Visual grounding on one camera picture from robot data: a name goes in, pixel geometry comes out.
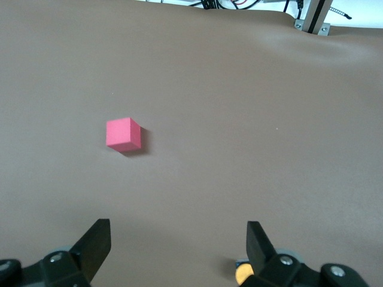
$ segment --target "metal bracket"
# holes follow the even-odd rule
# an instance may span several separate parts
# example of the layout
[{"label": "metal bracket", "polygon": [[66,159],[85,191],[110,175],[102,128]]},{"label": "metal bracket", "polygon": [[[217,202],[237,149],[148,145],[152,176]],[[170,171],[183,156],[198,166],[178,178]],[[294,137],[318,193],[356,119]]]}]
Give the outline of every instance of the metal bracket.
[{"label": "metal bracket", "polygon": [[307,33],[327,36],[330,24],[324,24],[324,19],[332,2],[333,0],[311,0],[305,19],[295,22],[295,27]]},{"label": "metal bracket", "polygon": [[[302,31],[304,21],[305,20],[302,20],[302,19],[295,20],[294,27]],[[318,35],[328,36],[330,32],[330,27],[331,27],[330,23],[323,23],[321,29],[318,31]]]}]

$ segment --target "power cord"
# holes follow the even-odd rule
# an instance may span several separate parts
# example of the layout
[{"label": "power cord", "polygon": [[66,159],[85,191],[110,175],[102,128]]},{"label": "power cord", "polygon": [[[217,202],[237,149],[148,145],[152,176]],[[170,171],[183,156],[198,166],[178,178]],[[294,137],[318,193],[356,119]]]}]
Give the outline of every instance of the power cord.
[{"label": "power cord", "polygon": [[241,3],[237,3],[239,0],[234,0],[235,4],[238,5],[242,5],[242,4],[245,4],[247,2],[247,0],[243,0]]},{"label": "power cord", "polygon": [[[233,4],[233,6],[235,7],[236,10],[247,10],[247,9],[250,9],[251,7],[255,6],[255,5],[256,5],[257,3],[259,3],[261,0],[255,0],[252,4],[250,4],[249,6],[244,7],[244,8],[239,8],[238,6],[239,6],[239,5],[242,5],[242,4],[244,4],[244,3],[246,3],[247,0],[244,0],[243,2],[241,2],[241,3],[239,3],[239,4],[235,3],[236,1],[238,1],[238,0],[233,0],[233,1],[231,1],[231,3]],[[226,8],[225,6],[223,6],[219,0],[216,0],[216,3],[217,3],[217,8],[213,8],[213,9],[219,9],[219,8],[221,8],[221,9],[229,9],[229,8]],[[197,6],[197,5],[199,5],[199,4],[201,4],[201,2],[194,3],[194,4],[191,4],[191,5],[189,5],[189,6]]]},{"label": "power cord", "polygon": [[190,4],[190,7],[195,7],[198,5],[202,5],[203,9],[218,9],[218,1],[217,0],[201,0],[200,2]]},{"label": "power cord", "polygon": [[303,0],[297,0],[297,7],[298,7],[297,19],[300,19],[300,16],[302,15],[302,9],[303,9]]},{"label": "power cord", "polygon": [[285,8],[283,9],[283,12],[287,11],[288,3],[290,3],[290,0],[286,0]]}]

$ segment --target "cable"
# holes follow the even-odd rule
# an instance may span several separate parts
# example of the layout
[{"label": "cable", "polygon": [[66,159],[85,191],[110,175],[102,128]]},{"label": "cable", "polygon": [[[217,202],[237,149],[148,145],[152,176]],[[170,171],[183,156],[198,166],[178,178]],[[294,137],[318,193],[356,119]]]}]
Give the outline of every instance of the cable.
[{"label": "cable", "polygon": [[217,1],[216,0],[201,0],[201,2],[191,4],[189,6],[197,6],[199,4],[202,4],[203,9],[218,9]]},{"label": "cable", "polygon": [[[238,8],[238,10],[247,10],[247,9],[250,9],[251,7],[253,7],[254,5],[256,5],[256,3],[260,2],[261,0],[255,0],[251,5],[247,6],[247,7],[244,7],[244,8]],[[222,8],[222,9],[228,9],[224,6],[222,6],[221,2],[219,0],[217,0],[217,4],[218,4],[218,7]]]},{"label": "cable", "polygon": [[241,3],[235,3],[235,4],[237,4],[237,6],[238,5],[242,5],[242,4],[245,4],[247,2],[247,0],[245,0],[245,1],[243,1],[243,2],[241,2]]},{"label": "cable", "polygon": [[288,7],[288,3],[290,2],[290,0],[286,0],[286,4],[285,4],[285,8],[283,9],[283,12],[286,12],[287,11],[287,7]]},{"label": "cable", "polygon": [[338,13],[339,15],[342,15],[344,17],[346,17],[348,20],[351,20],[352,17],[350,17],[349,15],[347,15],[346,13],[342,12],[341,10],[338,10],[338,9],[335,9],[333,7],[330,7],[330,11],[333,11],[335,13]]},{"label": "cable", "polygon": [[298,7],[298,16],[297,16],[297,19],[300,19],[300,16],[302,15],[303,5],[304,5],[303,0],[297,0],[297,7]]},{"label": "cable", "polygon": [[235,4],[234,1],[232,1],[232,3],[233,3],[233,5],[234,5],[234,7],[238,10],[239,8],[238,8],[237,4]]},{"label": "cable", "polygon": [[247,9],[250,9],[251,7],[253,7],[254,5],[256,5],[256,3],[260,2],[261,0],[255,0],[254,3],[252,3],[251,5],[249,5],[248,7],[245,7],[245,8],[241,8],[241,10],[247,10]]}]

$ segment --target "bolt head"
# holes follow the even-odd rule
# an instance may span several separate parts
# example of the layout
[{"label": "bolt head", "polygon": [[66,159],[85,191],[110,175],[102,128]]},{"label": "bolt head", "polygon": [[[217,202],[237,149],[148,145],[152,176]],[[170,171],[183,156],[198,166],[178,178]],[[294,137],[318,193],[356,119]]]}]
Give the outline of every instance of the bolt head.
[{"label": "bolt head", "polygon": [[62,253],[57,253],[57,254],[53,255],[49,259],[49,261],[53,263],[53,262],[56,262],[56,261],[60,260],[61,258],[62,258]]},{"label": "bolt head", "polygon": [[294,263],[293,260],[288,256],[282,256],[281,262],[285,265],[292,265]]},{"label": "bolt head", "polygon": [[345,270],[341,269],[339,266],[331,266],[330,271],[338,277],[344,277],[344,275],[346,275]]}]

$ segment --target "pink cube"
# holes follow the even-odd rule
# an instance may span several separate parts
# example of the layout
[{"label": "pink cube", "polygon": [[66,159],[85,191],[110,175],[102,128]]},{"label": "pink cube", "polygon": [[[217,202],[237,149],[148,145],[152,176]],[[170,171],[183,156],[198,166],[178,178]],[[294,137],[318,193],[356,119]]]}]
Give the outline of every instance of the pink cube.
[{"label": "pink cube", "polygon": [[107,122],[107,146],[118,152],[141,148],[141,127],[132,118]]}]

